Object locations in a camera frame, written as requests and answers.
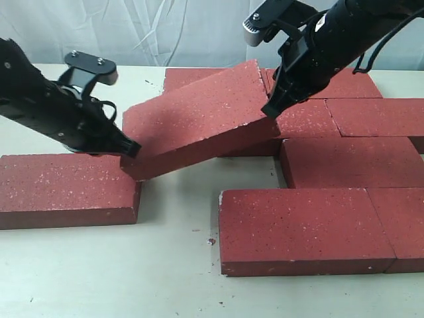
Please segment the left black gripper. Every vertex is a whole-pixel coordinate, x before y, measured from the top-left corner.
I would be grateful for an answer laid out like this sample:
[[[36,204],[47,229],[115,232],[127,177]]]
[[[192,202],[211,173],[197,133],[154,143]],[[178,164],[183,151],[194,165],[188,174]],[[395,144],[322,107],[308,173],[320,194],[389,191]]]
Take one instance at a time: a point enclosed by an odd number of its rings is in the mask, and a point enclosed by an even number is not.
[[[104,106],[111,101],[81,96],[40,72],[1,73],[1,116],[62,143],[72,152],[137,157],[142,146],[116,126]]]

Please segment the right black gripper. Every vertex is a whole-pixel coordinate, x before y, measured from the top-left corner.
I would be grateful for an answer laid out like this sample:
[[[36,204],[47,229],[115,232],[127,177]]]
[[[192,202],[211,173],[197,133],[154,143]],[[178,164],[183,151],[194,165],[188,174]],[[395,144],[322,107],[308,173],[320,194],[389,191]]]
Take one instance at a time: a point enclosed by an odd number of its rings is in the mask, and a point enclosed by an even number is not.
[[[308,21],[302,37],[282,50],[272,94],[261,111],[279,117],[325,89],[331,78],[366,51],[361,34],[370,14],[359,6],[333,6]]]

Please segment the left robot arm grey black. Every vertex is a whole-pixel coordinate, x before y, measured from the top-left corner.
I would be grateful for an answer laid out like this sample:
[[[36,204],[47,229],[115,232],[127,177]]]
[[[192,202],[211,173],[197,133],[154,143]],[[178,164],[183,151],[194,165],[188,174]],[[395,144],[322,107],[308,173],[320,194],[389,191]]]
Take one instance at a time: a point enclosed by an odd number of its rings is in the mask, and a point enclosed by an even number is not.
[[[116,63],[77,50],[64,61],[68,69],[51,81],[14,40],[1,40],[1,116],[74,153],[136,157],[140,144],[116,126],[116,114],[103,110],[116,105],[91,94],[97,83],[116,83]]]

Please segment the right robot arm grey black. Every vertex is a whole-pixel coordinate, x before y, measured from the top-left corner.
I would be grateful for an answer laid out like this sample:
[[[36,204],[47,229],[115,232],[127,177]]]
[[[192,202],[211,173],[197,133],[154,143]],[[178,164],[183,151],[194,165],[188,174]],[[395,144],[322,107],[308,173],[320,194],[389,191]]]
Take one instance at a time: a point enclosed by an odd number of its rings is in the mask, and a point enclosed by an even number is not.
[[[352,62],[366,74],[384,45],[403,27],[423,17],[422,1],[337,1],[318,11],[301,1],[265,1],[243,22],[251,46],[287,40],[262,112],[273,119],[323,91]]]

